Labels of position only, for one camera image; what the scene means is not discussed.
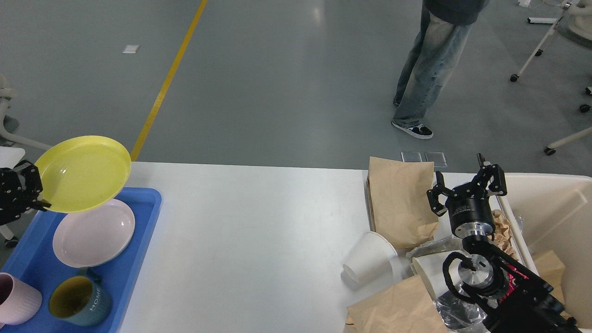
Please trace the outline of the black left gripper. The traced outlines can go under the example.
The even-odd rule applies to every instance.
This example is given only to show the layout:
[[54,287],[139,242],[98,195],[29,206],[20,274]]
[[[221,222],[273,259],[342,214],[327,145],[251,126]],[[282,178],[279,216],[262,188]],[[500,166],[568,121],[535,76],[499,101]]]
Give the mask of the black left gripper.
[[[0,172],[0,225],[16,221],[31,210],[47,211],[52,205],[37,198],[43,191],[39,168],[29,160],[21,160],[12,169]],[[17,197],[19,190],[33,197]]]

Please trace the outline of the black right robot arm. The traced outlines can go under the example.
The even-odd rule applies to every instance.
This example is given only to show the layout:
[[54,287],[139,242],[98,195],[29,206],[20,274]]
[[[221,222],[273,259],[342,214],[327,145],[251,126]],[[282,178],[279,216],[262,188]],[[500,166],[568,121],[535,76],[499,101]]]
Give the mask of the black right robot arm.
[[427,191],[431,210],[448,214],[453,236],[463,253],[444,260],[444,282],[454,297],[481,308],[491,333],[577,333],[573,317],[563,318],[564,305],[553,287],[532,270],[504,253],[494,242],[494,218],[489,198],[507,194],[503,169],[477,154],[479,171],[473,179],[447,188],[440,171]]

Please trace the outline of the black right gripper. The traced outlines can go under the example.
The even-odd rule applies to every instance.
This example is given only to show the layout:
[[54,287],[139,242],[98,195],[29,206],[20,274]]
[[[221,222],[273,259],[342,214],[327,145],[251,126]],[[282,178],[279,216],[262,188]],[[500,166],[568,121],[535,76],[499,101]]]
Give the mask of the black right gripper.
[[[486,161],[482,154],[476,154],[479,171],[469,183],[447,188],[442,172],[435,172],[436,182],[427,190],[427,200],[432,213],[442,217],[447,211],[450,228],[454,236],[466,238],[472,235],[489,237],[495,232],[493,216],[488,198],[507,195],[505,172],[498,164]],[[447,208],[439,196],[447,198]]]

